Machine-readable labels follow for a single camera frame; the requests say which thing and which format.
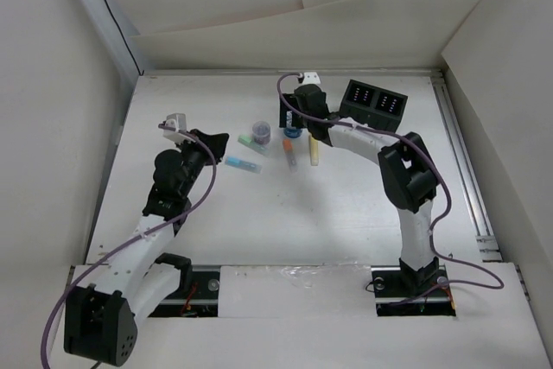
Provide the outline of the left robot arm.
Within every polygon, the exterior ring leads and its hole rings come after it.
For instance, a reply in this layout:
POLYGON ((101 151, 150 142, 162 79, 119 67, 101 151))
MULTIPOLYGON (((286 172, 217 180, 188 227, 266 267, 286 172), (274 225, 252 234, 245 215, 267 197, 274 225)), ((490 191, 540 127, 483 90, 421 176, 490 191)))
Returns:
POLYGON ((208 135, 161 124, 175 143, 154 160, 153 184, 131 236, 99 260, 105 270, 65 297, 63 348, 68 354, 120 367, 132 353, 138 329, 162 300, 192 289, 188 258, 165 250, 197 208, 189 199, 206 166, 215 169, 229 135, 208 135))

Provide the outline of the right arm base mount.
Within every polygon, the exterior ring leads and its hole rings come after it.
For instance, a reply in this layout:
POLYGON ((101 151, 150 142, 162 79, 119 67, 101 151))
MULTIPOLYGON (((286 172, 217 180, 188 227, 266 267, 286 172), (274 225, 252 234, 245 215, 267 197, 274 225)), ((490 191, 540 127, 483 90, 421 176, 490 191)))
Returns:
POLYGON ((372 279, 365 290, 374 295, 378 317, 456 316, 449 289, 438 288, 437 280, 447 277, 444 267, 421 288, 409 288, 398 267, 372 268, 372 279))

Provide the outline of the yellow highlighter pen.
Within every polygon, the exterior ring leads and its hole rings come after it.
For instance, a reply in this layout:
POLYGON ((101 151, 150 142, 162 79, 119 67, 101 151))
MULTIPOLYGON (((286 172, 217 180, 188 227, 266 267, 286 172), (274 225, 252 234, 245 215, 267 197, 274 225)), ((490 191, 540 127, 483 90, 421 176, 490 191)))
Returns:
POLYGON ((312 136, 308 137, 309 160, 312 167, 318 166, 320 161, 318 141, 312 136))

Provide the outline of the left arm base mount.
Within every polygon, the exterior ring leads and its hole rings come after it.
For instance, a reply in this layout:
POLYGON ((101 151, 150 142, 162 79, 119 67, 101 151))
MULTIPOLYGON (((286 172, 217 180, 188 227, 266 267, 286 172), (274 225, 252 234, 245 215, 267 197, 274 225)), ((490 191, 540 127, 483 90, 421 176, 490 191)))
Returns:
POLYGON ((176 291, 149 317, 212 318, 218 316, 220 268, 194 268, 188 291, 176 291))

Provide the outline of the clear jar of paper clips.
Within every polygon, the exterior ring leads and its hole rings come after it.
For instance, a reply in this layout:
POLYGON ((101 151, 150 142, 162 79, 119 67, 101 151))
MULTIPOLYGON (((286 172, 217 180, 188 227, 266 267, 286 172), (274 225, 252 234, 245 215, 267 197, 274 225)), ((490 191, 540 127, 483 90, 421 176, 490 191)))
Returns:
POLYGON ((251 128, 251 136, 255 143, 267 145, 271 140, 270 125, 265 121, 257 121, 251 128))

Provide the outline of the blue lidded round jar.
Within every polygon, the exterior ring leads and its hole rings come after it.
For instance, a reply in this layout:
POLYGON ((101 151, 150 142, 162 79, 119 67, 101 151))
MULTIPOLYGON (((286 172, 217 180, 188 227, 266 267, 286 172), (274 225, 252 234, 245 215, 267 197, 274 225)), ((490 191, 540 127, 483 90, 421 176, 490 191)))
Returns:
POLYGON ((302 129, 295 127, 285 127, 283 129, 283 134, 290 139, 296 139, 302 135, 302 129))

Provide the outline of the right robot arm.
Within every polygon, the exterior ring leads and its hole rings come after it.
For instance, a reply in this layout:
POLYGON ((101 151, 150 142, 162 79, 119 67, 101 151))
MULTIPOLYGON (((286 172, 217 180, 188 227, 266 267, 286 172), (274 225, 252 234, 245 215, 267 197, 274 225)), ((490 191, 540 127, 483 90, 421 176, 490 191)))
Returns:
POLYGON ((315 84, 298 86, 292 94, 277 92, 281 104, 300 118, 315 140, 348 150, 379 167, 385 195, 400 220, 399 283, 405 291, 400 303, 415 302, 438 289, 439 260, 431 242, 435 227, 431 214, 443 179, 422 138, 414 132, 400 136, 374 129, 330 112, 326 93, 315 84))

